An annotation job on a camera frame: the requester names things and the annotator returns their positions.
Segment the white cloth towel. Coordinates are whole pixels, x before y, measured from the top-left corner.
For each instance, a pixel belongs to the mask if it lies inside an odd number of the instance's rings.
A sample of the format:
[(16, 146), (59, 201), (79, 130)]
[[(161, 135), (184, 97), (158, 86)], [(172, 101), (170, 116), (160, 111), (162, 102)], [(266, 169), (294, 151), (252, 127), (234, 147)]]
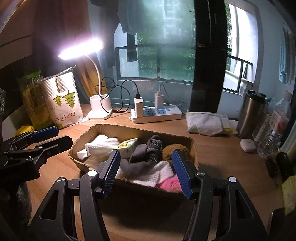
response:
[(104, 157), (119, 145), (117, 138), (109, 138), (105, 135), (98, 135), (92, 142), (86, 143), (84, 149), (77, 152), (80, 160), (90, 156)]

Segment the pink plush toy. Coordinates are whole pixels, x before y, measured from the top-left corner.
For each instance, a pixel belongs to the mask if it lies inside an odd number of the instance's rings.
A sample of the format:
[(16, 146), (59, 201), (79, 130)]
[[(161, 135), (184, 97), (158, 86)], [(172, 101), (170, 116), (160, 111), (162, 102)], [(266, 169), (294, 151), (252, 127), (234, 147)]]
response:
[(176, 174), (170, 178), (167, 178), (163, 182), (157, 184), (156, 187), (163, 189), (167, 192), (182, 191), (180, 182)]

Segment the dark grey glove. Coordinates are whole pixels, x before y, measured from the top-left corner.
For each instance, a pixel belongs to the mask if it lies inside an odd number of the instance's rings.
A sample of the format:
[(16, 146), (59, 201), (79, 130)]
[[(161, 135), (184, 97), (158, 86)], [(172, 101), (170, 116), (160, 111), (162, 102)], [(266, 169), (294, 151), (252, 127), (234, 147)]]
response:
[(138, 145), (129, 160), (121, 159), (120, 168), (124, 178), (135, 180), (149, 172), (162, 159), (163, 143), (158, 135), (153, 135), (147, 144)]

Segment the green snack bag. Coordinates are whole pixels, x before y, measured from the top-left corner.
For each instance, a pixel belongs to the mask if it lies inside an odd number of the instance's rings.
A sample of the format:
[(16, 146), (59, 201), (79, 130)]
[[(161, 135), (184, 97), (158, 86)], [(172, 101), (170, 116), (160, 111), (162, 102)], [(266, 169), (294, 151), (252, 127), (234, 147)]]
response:
[(39, 79), (41, 79), (41, 71), (17, 79), (23, 104), (33, 127), (37, 131), (54, 125), (50, 118)]

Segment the yellow tissue pack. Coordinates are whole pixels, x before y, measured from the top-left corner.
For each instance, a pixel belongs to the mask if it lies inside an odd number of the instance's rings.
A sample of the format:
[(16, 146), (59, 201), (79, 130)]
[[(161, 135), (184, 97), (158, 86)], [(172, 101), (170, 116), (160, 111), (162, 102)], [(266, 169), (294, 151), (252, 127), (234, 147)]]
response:
[(295, 209), (296, 205), (296, 176), (290, 176), (281, 185), (285, 216)]

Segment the paper cup bag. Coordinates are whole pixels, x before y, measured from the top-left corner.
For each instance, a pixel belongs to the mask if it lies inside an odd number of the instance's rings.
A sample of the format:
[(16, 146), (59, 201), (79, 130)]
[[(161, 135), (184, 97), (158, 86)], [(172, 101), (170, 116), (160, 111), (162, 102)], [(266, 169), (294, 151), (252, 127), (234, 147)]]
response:
[(73, 70), (70, 67), (38, 80), (50, 118), (58, 129), (74, 125), (83, 119)]

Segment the cardboard box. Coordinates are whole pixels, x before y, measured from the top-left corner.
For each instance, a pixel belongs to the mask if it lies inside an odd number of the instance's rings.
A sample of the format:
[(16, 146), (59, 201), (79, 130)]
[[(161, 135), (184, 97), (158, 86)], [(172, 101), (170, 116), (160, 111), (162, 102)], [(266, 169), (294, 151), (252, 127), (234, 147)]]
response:
[(86, 130), (86, 132), (74, 142), (72, 148), (68, 151), (68, 157), (84, 173), (89, 171), (90, 166), (85, 163), (85, 160), (80, 160), (77, 157), (77, 152), (82, 150), (85, 147), (85, 144), (92, 142), (100, 134), (110, 138), (117, 138), (120, 143), (132, 138), (137, 138), (141, 144), (147, 143), (148, 139), (153, 135), (158, 135), (163, 142), (164, 147), (172, 144), (184, 145), (187, 149), (189, 149), (190, 154), (193, 156), (195, 167), (198, 167), (197, 149), (192, 138), (179, 135), (170, 135), (168, 133), (158, 133), (140, 128), (131, 128), (128, 126), (95, 124)]

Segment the white earbuds case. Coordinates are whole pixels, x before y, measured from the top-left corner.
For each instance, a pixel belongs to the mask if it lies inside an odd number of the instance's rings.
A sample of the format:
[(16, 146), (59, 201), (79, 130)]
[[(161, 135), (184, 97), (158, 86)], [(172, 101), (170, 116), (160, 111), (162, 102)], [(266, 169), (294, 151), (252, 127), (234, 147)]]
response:
[(241, 149), (246, 153), (251, 153), (256, 150), (256, 144), (255, 141), (249, 139), (249, 138), (243, 138), (240, 141)]

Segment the white desk lamp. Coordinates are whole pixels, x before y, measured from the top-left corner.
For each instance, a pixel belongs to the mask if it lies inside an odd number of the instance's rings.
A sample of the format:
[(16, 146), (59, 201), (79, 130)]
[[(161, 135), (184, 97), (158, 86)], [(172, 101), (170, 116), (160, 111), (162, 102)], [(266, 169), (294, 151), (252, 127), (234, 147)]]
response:
[(91, 121), (107, 120), (112, 113), (110, 98), (104, 83), (102, 71), (95, 61), (97, 53), (103, 49), (103, 42), (99, 38), (90, 38), (63, 49), (58, 57), (62, 60), (76, 60), (78, 76), (81, 79), (91, 109), (87, 118)]

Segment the small printed tissue packet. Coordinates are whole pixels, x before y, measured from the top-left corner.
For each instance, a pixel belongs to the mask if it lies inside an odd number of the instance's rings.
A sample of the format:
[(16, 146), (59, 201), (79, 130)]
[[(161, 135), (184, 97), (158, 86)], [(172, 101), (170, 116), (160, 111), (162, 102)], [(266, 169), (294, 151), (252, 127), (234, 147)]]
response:
[(128, 160), (133, 154), (137, 146), (138, 146), (138, 138), (132, 138), (120, 143), (117, 149), (120, 152), (121, 158)]

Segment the clear water bottle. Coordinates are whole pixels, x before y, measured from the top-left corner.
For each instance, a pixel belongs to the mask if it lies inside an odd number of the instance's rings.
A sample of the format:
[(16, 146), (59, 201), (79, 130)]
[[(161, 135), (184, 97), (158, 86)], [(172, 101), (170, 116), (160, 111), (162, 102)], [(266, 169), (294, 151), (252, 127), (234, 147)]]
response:
[(267, 125), (262, 139), (259, 141), (257, 153), (262, 158), (267, 158), (277, 149), (283, 132), (290, 121), (290, 97), (283, 97), (274, 107), (273, 114)]

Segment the wet wipes pack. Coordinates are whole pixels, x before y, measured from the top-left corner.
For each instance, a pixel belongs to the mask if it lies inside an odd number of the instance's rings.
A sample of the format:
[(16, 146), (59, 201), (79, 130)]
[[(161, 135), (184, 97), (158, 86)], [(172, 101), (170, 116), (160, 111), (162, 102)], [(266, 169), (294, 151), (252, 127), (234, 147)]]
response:
[(230, 120), (221, 113), (190, 112), (185, 115), (189, 133), (204, 136), (235, 135), (238, 121)]

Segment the steel travel mug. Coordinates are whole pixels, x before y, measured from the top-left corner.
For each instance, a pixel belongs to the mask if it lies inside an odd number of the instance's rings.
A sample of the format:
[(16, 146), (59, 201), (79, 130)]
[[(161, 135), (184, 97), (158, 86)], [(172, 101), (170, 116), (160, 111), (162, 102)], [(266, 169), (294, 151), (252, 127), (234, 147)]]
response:
[(248, 90), (239, 113), (237, 132), (240, 138), (250, 138), (265, 106), (266, 95)]

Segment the white power strip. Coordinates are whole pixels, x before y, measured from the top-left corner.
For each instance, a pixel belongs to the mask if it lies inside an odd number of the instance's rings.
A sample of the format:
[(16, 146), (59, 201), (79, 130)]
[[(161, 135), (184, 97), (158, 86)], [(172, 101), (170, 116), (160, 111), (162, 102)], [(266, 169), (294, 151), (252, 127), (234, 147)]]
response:
[(175, 105), (165, 106), (162, 109), (156, 109), (155, 107), (144, 108), (144, 116), (136, 117), (135, 108), (131, 110), (131, 116), (129, 119), (133, 124), (140, 123), (154, 123), (158, 121), (173, 121), (180, 120), (182, 112)]

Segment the hanging dark clothes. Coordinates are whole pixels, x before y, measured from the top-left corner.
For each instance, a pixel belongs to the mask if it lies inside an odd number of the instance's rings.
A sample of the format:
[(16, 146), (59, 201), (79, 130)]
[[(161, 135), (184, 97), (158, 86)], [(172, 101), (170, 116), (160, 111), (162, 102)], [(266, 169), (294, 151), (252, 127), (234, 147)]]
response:
[(140, 1), (91, 1), (90, 3), (103, 8), (103, 13), (105, 13), (102, 33), (107, 67), (115, 66), (114, 34), (119, 25), (121, 25), (122, 31), (127, 34), (126, 61), (137, 61), (135, 35), (138, 31), (137, 14)]

